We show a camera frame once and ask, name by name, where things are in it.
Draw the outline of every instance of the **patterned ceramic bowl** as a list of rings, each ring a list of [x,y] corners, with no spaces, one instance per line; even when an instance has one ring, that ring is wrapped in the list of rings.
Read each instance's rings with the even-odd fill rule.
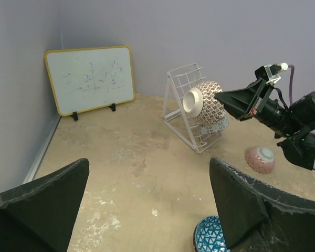
[[[273,152],[266,147],[252,147],[245,151],[245,159],[251,168],[262,174],[269,174],[275,166]]]
[[[221,91],[220,85],[214,81],[197,84],[183,98],[185,112],[195,118],[197,124],[217,123],[226,115],[223,104],[215,99],[215,94]]]
[[[206,217],[197,224],[193,243],[195,252],[230,252],[218,216]]]

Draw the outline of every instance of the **stained floor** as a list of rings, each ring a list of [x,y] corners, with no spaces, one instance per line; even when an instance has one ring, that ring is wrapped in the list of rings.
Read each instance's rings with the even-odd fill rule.
[[[138,94],[116,112],[105,108],[80,114],[76,122],[61,119],[36,177],[79,158],[90,162],[69,252],[193,251],[196,224],[217,214],[211,157],[315,200],[315,171],[288,163],[273,132],[255,119],[229,117],[223,137],[197,154],[163,123],[162,108],[163,98]],[[256,173],[244,159],[246,148],[257,145],[275,154],[269,175]]]

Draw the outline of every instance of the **white wire rack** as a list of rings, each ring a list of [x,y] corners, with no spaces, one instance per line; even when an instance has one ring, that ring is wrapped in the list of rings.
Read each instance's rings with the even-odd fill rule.
[[[164,123],[197,153],[202,153],[222,137],[220,131],[213,134],[200,134],[195,120],[188,118],[183,109],[184,95],[195,85],[205,81],[206,77],[202,76],[201,69],[202,67],[194,63],[167,73],[162,115]],[[173,91],[177,105],[175,100],[170,99],[170,89]],[[167,114],[167,110],[170,110],[169,103],[174,103],[176,109],[172,109],[172,112]]]

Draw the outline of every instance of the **cable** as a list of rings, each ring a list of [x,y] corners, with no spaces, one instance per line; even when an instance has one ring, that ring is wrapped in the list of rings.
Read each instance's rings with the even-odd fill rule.
[[[281,90],[278,89],[278,88],[274,88],[274,89],[278,92],[279,99],[280,99],[282,105],[284,106],[285,110],[288,111],[288,110],[289,110],[289,107],[287,106],[287,104],[286,104],[285,101],[284,101],[284,98],[282,97],[282,92],[281,92]]]
[[[293,77],[294,77],[295,66],[294,65],[288,65],[288,68],[290,68],[289,103],[290,103],[290,105],[292,105],[293,104]]]

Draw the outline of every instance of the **lavender wall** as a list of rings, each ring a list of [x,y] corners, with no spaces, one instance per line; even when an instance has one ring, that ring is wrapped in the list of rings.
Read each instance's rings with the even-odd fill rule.
[[[166,72],[197,62],[224,90],[261,65],[296,65],[294,98],[315,90],[315,1],[60,0],[66,48],[128,44],[136,91],[162,96]],[[277,87],[288,102],[289,73]]]
[[[22,184],[57,116],[43,54],[60,48],[58,0],[0,0],[0,192]]]

